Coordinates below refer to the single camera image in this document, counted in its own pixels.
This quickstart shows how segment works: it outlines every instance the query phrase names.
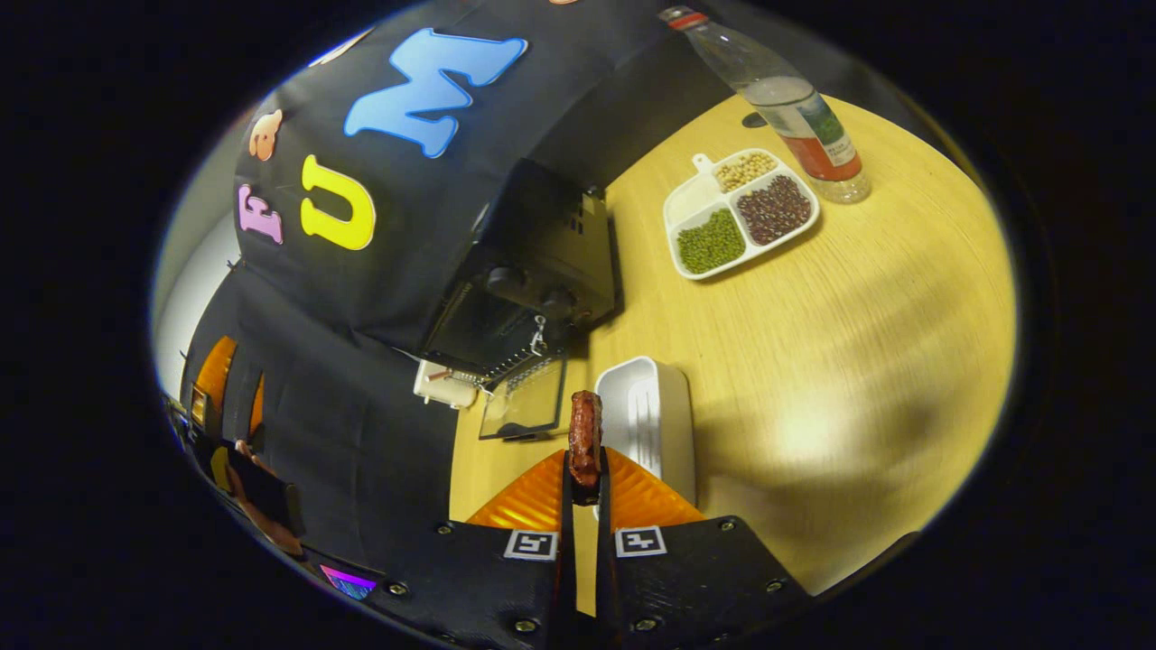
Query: blue letter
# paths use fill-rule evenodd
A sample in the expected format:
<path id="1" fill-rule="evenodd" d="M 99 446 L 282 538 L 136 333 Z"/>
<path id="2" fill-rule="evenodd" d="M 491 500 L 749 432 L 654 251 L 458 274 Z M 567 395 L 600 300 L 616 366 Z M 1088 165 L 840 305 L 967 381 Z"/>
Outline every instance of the blue letter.
<path id="1" fill-rule="evenodd" d="M 390 56 L 390 64 L 409 81 L 354 102 L 346 116 L 346 135 L 363 128 L 380 131 L 417 142 L 425 157 L 436 158 L 453 140 L 458 120 L 443 116 L 433 121 L 413 113 L 462 109 L 474 103 L 443 71 L 466 75 L 470 86 L 487 86 L 502 76 L 527 45 L 521 38 L 483 40 L 443 36 L 429 28 L 416 31 Z"/>

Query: wooden table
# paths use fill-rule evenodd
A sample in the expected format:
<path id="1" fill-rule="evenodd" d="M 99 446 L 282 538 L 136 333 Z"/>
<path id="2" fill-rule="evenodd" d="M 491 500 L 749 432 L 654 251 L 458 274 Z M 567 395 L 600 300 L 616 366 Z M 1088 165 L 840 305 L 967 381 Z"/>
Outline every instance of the wooden table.
<path id="1" fill-rule="evenodd" d="M 706 281 L 679 275 L 662 227 L 691 156 L 763 147 L 801 171 L 770 128 L 740 124 L 750 106 L 720 103 L 610 184 L 627 309 L 591 333 L 566 377 L 569 396 L 638 355 L 682 370 L 699 509 L 743 517 L 812 593 L 948 502 L 1000 415 L 1016 345 L 1011 263 L 979 187 L 906 131 L 828 102 L 872 195 L 821 201 L 805 235 Z M 479 400 L 458 420 L 453 519 L 565 445 L 481 442 L 481 415 Z M 590 510 L 576 508 L 575 533 L 579 610 L 592 614 Z"/>

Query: oven knob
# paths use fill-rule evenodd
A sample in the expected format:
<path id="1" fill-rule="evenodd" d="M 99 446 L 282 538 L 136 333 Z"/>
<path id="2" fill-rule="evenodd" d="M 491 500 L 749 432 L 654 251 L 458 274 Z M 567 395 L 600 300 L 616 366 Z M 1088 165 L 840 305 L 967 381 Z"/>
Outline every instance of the oven knob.
<path id="1" fill-rule="evenodd" d="M 542 301 L 542 313 L 553 320 L 562 320 L 575 309 L 575 297 L 565 289 L 554 289 Z"/>
<path id="2" fill-rule="evenodd" d="M 521 271 L 499 266 L 486 278 L 486 290 L 502 297 L 517 296 L 526 285 L 526 278 Z"/>

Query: bottle label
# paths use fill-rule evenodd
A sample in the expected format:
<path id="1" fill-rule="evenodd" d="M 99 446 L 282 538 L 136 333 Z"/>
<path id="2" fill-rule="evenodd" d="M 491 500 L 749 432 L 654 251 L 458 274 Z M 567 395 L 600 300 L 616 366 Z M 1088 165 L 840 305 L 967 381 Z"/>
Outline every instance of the bottle label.
<path id="1" fill-rule="evenodd" d="M 810 176 L 845 180 L 862 168 L 851 136 L 818 93 L 799 102 L 757 109 Z"/>

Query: grilled sausage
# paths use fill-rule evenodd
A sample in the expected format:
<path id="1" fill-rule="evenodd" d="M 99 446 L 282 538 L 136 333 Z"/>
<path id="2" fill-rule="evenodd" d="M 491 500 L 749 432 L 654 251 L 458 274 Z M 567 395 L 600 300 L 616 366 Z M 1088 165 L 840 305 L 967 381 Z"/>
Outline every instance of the grilled sausage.
<path id="1" fill-rule="evenodd" d="M 576 487 L 575 502 L 590 503 L 598 500 L 602 471 L 602 399 L 590 391 L 578 391 L 570 399 L 570 477 Z"/>

